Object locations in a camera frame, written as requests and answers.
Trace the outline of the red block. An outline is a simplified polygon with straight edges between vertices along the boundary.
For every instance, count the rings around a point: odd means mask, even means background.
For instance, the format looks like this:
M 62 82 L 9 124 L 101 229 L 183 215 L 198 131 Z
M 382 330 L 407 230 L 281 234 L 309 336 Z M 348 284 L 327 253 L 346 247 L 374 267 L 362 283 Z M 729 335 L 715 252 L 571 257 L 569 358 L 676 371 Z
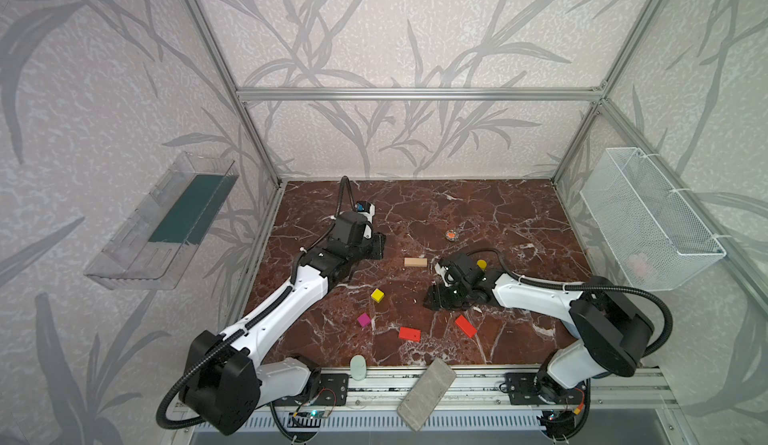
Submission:
M 401 327 L 399 329 L 399 338 L 402 340 L 419 343 L 421 340 L 421 331 L 419 329 Z
M 455 324 L 468 338 L 477 334 L 477 328 L 464 315 L 458 315 Z

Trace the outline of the natural wood block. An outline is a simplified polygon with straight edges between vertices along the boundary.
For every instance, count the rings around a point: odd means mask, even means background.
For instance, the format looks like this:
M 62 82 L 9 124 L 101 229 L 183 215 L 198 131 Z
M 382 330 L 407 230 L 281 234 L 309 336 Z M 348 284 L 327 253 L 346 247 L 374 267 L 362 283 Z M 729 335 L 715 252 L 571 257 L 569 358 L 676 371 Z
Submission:
M 404 267 L 426 268 L 429 262 L 426 258 L 406 257 L 403 260 Z

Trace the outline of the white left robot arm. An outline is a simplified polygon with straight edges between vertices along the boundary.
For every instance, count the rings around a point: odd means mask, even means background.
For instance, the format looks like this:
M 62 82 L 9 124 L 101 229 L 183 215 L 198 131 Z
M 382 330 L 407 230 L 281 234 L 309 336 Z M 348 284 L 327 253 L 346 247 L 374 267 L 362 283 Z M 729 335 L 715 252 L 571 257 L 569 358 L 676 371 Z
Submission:
M 193 340 L 182 376 L 158 405 L 157 425 L 180 430 L 209 423 L 231 435 L 255 410 L 304 394 L 317 366 L 299 357 L 264 364 L 266 354 L 357 263 L 382 259 L 385 243 L 386 236 L 375 232 L 357 246 L 334 248 L 325 240 L 300 253 L 289 278 L 264 302 L 221 332 L 204 331 Z

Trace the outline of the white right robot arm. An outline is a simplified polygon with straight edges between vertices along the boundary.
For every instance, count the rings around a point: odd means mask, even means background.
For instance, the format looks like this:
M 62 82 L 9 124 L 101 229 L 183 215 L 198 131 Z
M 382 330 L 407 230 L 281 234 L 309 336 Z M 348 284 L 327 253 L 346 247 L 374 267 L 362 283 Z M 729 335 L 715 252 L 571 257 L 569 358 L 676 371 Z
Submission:
M 571 389 L 600 375 L 631 377 L 642 359 L 662 348 L 674 319 L 667 304 L 645 290 L 617 286 L 601 276 L 557 283 L 477 266 L 436 267 L 427 291 L 432 310 L 462 311 L 474 305 L 520 309 L 561 321 L 576 341 L 542 363 L 542 387 Z

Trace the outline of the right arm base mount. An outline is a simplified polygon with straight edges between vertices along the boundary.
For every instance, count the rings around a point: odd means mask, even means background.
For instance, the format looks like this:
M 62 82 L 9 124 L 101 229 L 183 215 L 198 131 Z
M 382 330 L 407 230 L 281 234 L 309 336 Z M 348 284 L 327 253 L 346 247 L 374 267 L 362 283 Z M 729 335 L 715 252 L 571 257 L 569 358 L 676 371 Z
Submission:
M 533 372 L 509 372 L 499 390 L 506 394 L 512 405 L 555 406 L 576 408 L 584 400 L 586 382 L 566 389 L 548 378 Z

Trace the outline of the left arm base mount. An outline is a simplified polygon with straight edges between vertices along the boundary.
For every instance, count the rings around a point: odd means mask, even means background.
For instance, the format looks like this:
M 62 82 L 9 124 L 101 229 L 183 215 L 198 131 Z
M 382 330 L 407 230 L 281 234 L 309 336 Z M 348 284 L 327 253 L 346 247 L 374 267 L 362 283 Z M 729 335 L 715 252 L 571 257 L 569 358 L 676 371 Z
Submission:
M 302 393 L 292 401 L 296 405 L 343 406 L 347 401 L 349 380 L 348 373 L 321 372 L 312 376 Z

